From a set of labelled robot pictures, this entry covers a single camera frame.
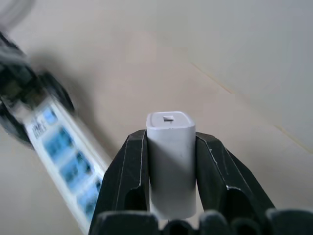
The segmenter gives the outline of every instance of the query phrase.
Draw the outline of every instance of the power strip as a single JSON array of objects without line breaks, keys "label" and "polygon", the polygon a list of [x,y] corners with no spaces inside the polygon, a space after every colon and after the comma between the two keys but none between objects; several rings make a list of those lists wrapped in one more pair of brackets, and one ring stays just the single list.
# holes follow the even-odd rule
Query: power strip
[{"label": "power strip", "polygon": [[85,125],[52,97],[24,117],[23,123],[82,232],[88,234],[101,182],[112,159]]}]

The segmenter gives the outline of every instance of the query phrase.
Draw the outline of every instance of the white surface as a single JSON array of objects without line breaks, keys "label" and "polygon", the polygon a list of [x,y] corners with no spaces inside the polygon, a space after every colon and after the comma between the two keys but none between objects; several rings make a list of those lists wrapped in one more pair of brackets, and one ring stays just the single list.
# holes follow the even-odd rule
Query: white surface
[{"label": "white surface", "polygon": [[196,127],[183,112],[147,116],[150,209],[160,219],[196,213]]},{"label": "white surface", "polygon": [[[53,110],[57,117],[57,120],[53,125],[49,125],[43,117],[43,111],[47,108]],[[35,151],[45,165],[50,177],[56,184],[68,208],[76,218],[82,232],[87,234],[89,231],[90,221],[87,220],[84,211],[79,206],[78,197],[84,192],[86,193],[88,188],[90,188],[97,179],[102,181],[105,171],[111,164],[111,159],[103,149],[95,149],[94,146],[97,145],[97,143],[95,143],[93,139],[88,139],[86,135],[84,135],[84,130],[77,124],[77,120],[75,120],[74,117],[72,117],[62,107],[62,105],[50,97],[40,104],[35,111],[26,116],[23,119],[23,122]],[[34,125],[38,122],[45,127],[45,131],[36,137],[33,129]],[[67,154],[63,154],[65,156],[62,157],[61,161],[54,163],[47,153],[44,143],[51,138],[51,135],[55,135],[56,131],[60,127],[64,127],[67,130],[73,139],[74,147]],[[70,161],[72,156],[77,151],[81,151],[86,157],[87,161],[91,164],[93,173],[87,180],[83,181],[75,191],[70,191],[64,179],[60,175],[60,169]]]}]

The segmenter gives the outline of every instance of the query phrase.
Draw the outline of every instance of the beige wall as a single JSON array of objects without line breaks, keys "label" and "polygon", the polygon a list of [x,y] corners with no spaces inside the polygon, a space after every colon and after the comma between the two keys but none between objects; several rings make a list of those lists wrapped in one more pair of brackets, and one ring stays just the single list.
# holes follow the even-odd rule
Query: beige wall
[{"label": "beige wall", "polygon": [[[190,63],[181,24],[188,22],[188,4],[41,0],[10,36],[64,83],[79,115],[112,156],[129,133],[145,128],[147,113],[182,110],[198,131],[221,139],[251,169],[277,207],[312,206],[312,155]],[[36,155],[2,130],[0,137],[6,153],[1,157],[10,166],[1,171],[0,208],[7,212],[0,213],[0,233],[78,234]],[[12,169],[23,181],[8,177]],[[9,209],[19,212],[14,220]]]}]

